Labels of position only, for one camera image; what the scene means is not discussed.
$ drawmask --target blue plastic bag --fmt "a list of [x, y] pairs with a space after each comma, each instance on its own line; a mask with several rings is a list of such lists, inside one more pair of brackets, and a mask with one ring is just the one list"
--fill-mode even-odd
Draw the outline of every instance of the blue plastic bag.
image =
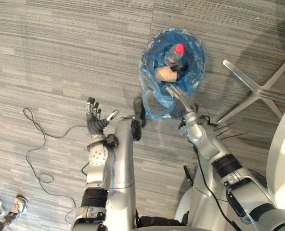
[[181, 73], [182, 78], [173, 84], [189, 95], [205, 76], [207, 56], [201, 38], [176, 27], [164, 29], [151, 38], [142, 53], [139, 70], [143, 105], [148, 116], [153, 119], [170, 113], [175, 106], [173, 98], [165, 89], [166, 83], [155, 78], [155, 68], [167, 66], [165, 54], [176, 43], [182, 43], [185, 48], [178, 64], [188, 64], [188, 70]]

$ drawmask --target robot forearm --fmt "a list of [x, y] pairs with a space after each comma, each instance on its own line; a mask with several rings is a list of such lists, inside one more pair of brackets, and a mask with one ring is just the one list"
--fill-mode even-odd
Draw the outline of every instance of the robot forearm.
[[253, 223], [258, 231], [285, 230], [285, 210], [275, 208], [267, 190], [250, 171], [239, 163], [218, 139], [212, 127], [188, 113], [180, 133], [193, 143], [221, 177], [227, 200], [244, 223]]

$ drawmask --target gray carpet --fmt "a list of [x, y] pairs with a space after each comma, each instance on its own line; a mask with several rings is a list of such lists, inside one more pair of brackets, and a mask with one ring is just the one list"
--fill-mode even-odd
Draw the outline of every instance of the gray carpet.
[[[249, 92], [222, 65], [224, 59], [258, 84], [285, 61], [282, 0], [0, 1], [0, 198], [7, 210], [18, 193], [29, 200], [13, 231], [69, 230], [64, 216], [73, 206], [69, 199], [47, 195], [33, 176], [25, 152], [41, 145], [42, 135], [24, 117], [23, 107], [56, 135], [85, 123], [88, 96], [97, 98], [104, 114], [113, 109], [132, 114], [132, 101], [141, 92], [140, 54], [148, 39], [167, 26], [194, 31], [205, 42], [207, 74], [191, 97], [213, 121]], [[272, 90], [285, 93], [285, 73]], [[285, 111], [284, 104], [278, 106]], [[265, 174], [279, 119], [258, 101], [228, 122], [233, 121], [223, 136], [248, 134], [225, 143], [244, 166]], [[182, 166], [193, 167], [197, 159], [178, 124], [148, 119], [134, 145], [140, 215], [173, 218], [189, 188]], [[78, 205], [89, 142], [86, 129], [77, 128], [63, 139], [48, 138], [47, 146], [30, 156], [37, 174], [55, 177], [46, 189], [71, 196]]]

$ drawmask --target electrical cable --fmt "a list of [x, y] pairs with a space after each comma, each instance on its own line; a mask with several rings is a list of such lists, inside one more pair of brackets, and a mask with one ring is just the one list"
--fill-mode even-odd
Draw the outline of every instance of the electrical cable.
[[89, 164], [89, 162], [81, 169], [81, 173], [84, 174], [85, 176], [87, 176], [87, 174], [84, 172], [85, 167], [87, 167], [87, 165]]
[[231, 224], [231, 226], [232, 226], [236, 231], [242, 231], [242, 230], [239, 228], [239, 226], [238, 226], [233, 220], [229, 220], [229, 218], [226, 217], [226, 215], [224, 214], [224, 212], [223, 212], [223, 210], [222, 210], [222, 208], [221, 208], [221, 206], [220, 206], [220, 203], [219, 203], [219, 201], [218, 201], [216, 195], [213, 193], [213, 191], [212, 191], [212, 190], [208, 187], [208, 185], [207, 185], [207, 182], [206, 182], [206, 179], [205, 179], [205, 175], [204, 175], [204, 172], [203, 172], [202, 167], [201, 167], [200, 158], [199, 158], [199, 155], [198, 155], [198, 149], [197, 149], [196, 145], [193, 144], [189, 139], [188, 139], [188, 142], [190, 142], [190, 143], [194, 146], [194, 152], [195, 152], [196, 155], [197, 155], [198, 165], [199, 165], [199, 168], [200, 168], [200, 171], [201, 171], [202, 179], [203, 179], [203, 181], [204, 181], [204, 184], [205, 184], [206, 188], [209, 190], [209, 192], [210, 192], [210, 193], [212, 194], [212, 196], [214, 197], [214, 200], [215, 200], [215, 202], [216, 202], [216, 204], [217, 204], [217, 206], [218, 206], [218, 208], [219, 208], [219, 210], [220, 210], [220, 213], [221, 213], [222, 216], [225, 218], [225, 220], [226, 220], [229, 224]]
[[[27, 115], [26, 111], [29, 111], [31, 117], [29, 117], [29, 116]], [[65, 215], [65, 221], [66, 221], [68, 224], [72, 224], [71, 222], [69, 222], [69, 221], [67, 220], [67, 216], [68, 216], [70, 213], [72, 213], [72, 212], [76, 209], [75, 200], [74, 200], [72, 197], [67, 196], [67, 195], [61, 195], [61, 194], [55, 194], [55, 193], [48, 192], [48, 191], [43, 187], [42, 183], [50, 184], [50, 183], [52, 183], [52, 182], [55, 180], [54, 177], [53, 177], [52, 175], [48, 174], [48, 173], [40, 173], [40, 174], [37, 175], [37, 174], [36, 174], [36, 171], [35, 171], [35, 169], [34, 169], [34, 167], [33, 167], [33, 165], [31, 164], [31, 162], [30, 162], [30, 160], [29, 160], [29, 158], [28, 158], [28, 156], [29, 156], [29, 154], [30, 154], [31, 152], [36, 151], [36, 150], [39, 150], [39, 149], [43, 148], [43, 147], [46, 145], [46, 139], [47, 139], [46, 136], [53, 137], [53, 138], [56, 138], [56, 139], [60, 139], [60, 138], [63, 138], [64, 136], [66, 136], [66, 135], [68, 134], [68, 132], [69, 132], [70, 130], [72, 130], [73, 128], [85, 128], [86, 126], [85, 126], [85, 125], [75, 125], [75, 126], [70, 127], [62, 136], [51, 135], [51, 134], [49, 134], [49, 133], [47, 133], [47, 132], [44, 131], [44, 129], [43, 129], [43, 128], [41, 127], [41, 125], [39, 124], [39, 122], [35, 121], [31, 109], [25, 107], [25, 108], [23, 108], [23, 113], [24, 113], [24, 115], [25, 115], [26, 118], [28, 118], [30, 121], [33, 122], [33, 125], [36, 127], [37, 130], [39, 130], [39, 131], [42, 133], [43, 138], [44, 138], [43, 144], [42, 144], [40, 147], [30, 149], [30, 150], [28, 150], [28, 151], [26, 152], [26, 155], [25, 155], [26, 161], [27, 161], [28, 164], [30, 165], [30, 167], [31, 167], [31, 169], [32, 169], [32, 171], [33, 171], [33, 174], [34, 174], [35, 177], [38, 179], [39, 185], [40, 185], [41, 188], [44, 190], [44, 192], [46, 192], [48, 195], [60, 196], [60, 197], [68, 198], [68, 199], [70, 199], [70, 200], [73, 202], [73, 205], [74, 205], [73, 209], [72, 209], [71, 211], [67, 212], [67, 214]], [[44, 176], [51, 178], [51, 180], [42, 180], [41, 177], [44, 177]]]

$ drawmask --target black cable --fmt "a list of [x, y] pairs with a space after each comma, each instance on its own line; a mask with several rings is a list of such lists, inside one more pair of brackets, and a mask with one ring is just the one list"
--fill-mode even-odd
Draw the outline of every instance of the black cable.
[[[31, 117], [29, 117], [29, 116], [26, 114], [26, 111], [29, 111], [29, 112], [30, 112]], [[85, 126], [85, 125], [75, 125], [75, 126], [70, 127], [62, 136], [55, 136], [55, 135], [51, 135], [51, 134], [49, 134], [49, 133], [46, 133], [46, 132], [44, 131], [44, 129], [41, 127], [41, 125], [40, 125], [38, 122], [36, 122], [36, 121], [34, 120], [33, 113], [32, 113], [32, 111], [31, 111], [29, 108], [25, 107], [25, 108], [23, 109], [23, 113], [24, 113], [24, 115], [25, 115], [30, 121], [33, 122], [33, 125], [36, 127], [37, 130], [39, 130], [39, 131], [42, 133], [43, 138], [44, 138], [43, 144], [42, 144], [40, 147], [30, 149], [30, 150], [28, 150], [28, 151], [26, 152], [26, 155], [25, 155], [26, 161], [27, 161], [28, 164], [30, 165], [30, 167], [31, 167], [31, 169], [32, 169], [32, 171], [33, 171], [33, 174], [34, 174], [35, 177], [38, 179], [39, 185], [40, 185], [41, 188], [44, 190], [44, 192], [46, 192], [48, 195], [66, 197], [66, 198], [72, 200], [73, 205], [74, 205], [74, 208], [73, 208], [71, 211], [69, 211], [69, 212], [65, 215], [65, 221], [66, 221], [68, 224], [72, 224], [71, 222], [69, 222], [69, 221], [67, 220], [67, 216], [68, 216], [70, 213], [72, 213], [72, 212], [76, 209], [75, 200], [74, 200], [72, 197], [67, 196], [67, 195], [60, 195], [60, 194], [55, 194], [55, 193], [48, 192], [48, 191], [43, 187], [42, 182], [43, 182], [43, 183], [46, 183], [46, 184], [50, 184], [50, 183], [52, 183], [52, 182], [55, 180], [54, 177], [53, 177], [52, 175], [50, 175], [50, 174], [47, 174], [47, 173], [40, 173], [40, 174], [37, 175], [37, 174], [36, 174], [36, 171], [35, 171], [35, 169], [34, 169], [34, 167], [32, 166], [32, 164], [31, 164], [31, 162], [30, 162], [30, 160], [29, 160], [29, 158], [28, 158], [28, 154], [30, 154], [32, 151], [39, 150], [39, 149], [43, 148], [43, 147], [46, 145], [46, 136], [53, 137], [53, 138], [56, 138], [56, 139], [60, 139], [60, 138], [63, 138], [64, 136], [66, 136], [66, 135], [68, 134], [68, 132], [69, 132], [70, 130], [72, 130], [73, 128], [78, 128], [78, 127], [81, 127], [81, 128], [82, 128], [82, 127], [86, 127], [86, 126]], [[49, 178], [51, 178], [51, 180], [42, 180], [41, 177], [43, 177], [43, 176], [49, 177]]]
[[226, 136], [224, 138], [221, 138], [221, 140], [224, 140], [224, 139], [227, 139], [227, 138], [231, 138], [231, 137], [236, 137], [236, 136], [242, 136], [242, 135], [245, 135], [245, 134], [248, 134], [248, 132], [240, 133], [240, 134], [233, 135], [233, 136]]
[[223, 212], [223, 210], [222, 210], [222, 208], [221, 208], [221, 206], [220, 206], [220, 204], [219, 204], [219, 201], [218, 201], [217, 197], [216, 197], [215, 194], [212, 192], [212, 190], [208, 187], [207, 182], [206, 182], [206, 179], [205, 179], [204, 172], [203, 172], [202, 167], [201, 167], [200, 158], [199, 158], [199, 155], [198, 155], [198, 149], [197, 149], [197, 147], [196, 147], [195, 144], [193, 144], [193, 146], [194, 146], [194, 152], [195, 152], [196, 155], [197, 155], [198, 164], [199, 164], [199, 168], [200, 168], [200, 171], [201, 171], [201, 175], [202, 175], [202, 179], [203, 179], [203, 181], [204, 181], [204, 184], [205, 184], [206, 188], [209, 190], [209, 192], [212, 194], [212, 196], [214, 197], [214, 200], [215, 200], [215, 202], [216, 202], [216, 204], [217, 204], [217, 206], [218, 206], [218, 208], [219, 208], [219, 210], [220, 210], [220, 213], [221, 213], [222, 216], [225, 218], [225, 220], [226, 220], [229, 224], [231, 224], [232, 227], [234, 227], [234, 229], [235, 229], [236, 231], [242, 231], [242, 230], [239, 228], [239, 226], [238, 226], [233, 220], [231, 221], [231, 220], [229, 220], [228, 217], [226, 217], [226, 215], [224, 214], [224, 212]]
[[225, 132], [229, 131], [230, 128], [226, 129], [225, 131], [221, 132], [220, 134], [216, 135], [216, 136], [220, 136], [221, 134], [224, 134]]
[[87, 165], [89, 164], [89, 162], [81, 169], [81, 173], [84, 174], [85, 176], [87, 176], [87, 174], [84, 172], [85, 167], [87, 167]]
[[186, 175], [187, 180], [188, 180], [188, 181], [190, 182], [190, 184], [193, 186], [193, 185], [194, 185], [194, 181], [193, 181], [193, 179], [191, 178], [189, 169], [187, 168], [186, 165], [183, 166], [183, 169], [184, 169], [184, 171], [185, 171], [185, 175]]
[[225, 128], [225, 127], [227, 127], [227, 126], [229, 126], [229, 125], [231, 125], [231, 124], [234, 124], [234, 123], [235, 123], [235, 121], [234, 121], [234, 122], [232, 122], [232, 123], [230, 123], [230, 124], [227, 124], [227, 125], [225, 125], [225, 126], [223, 126], [223, 127], [220, 127], [220, 128], [214, 129], [213, 131], [220, 130], [220, 129]]

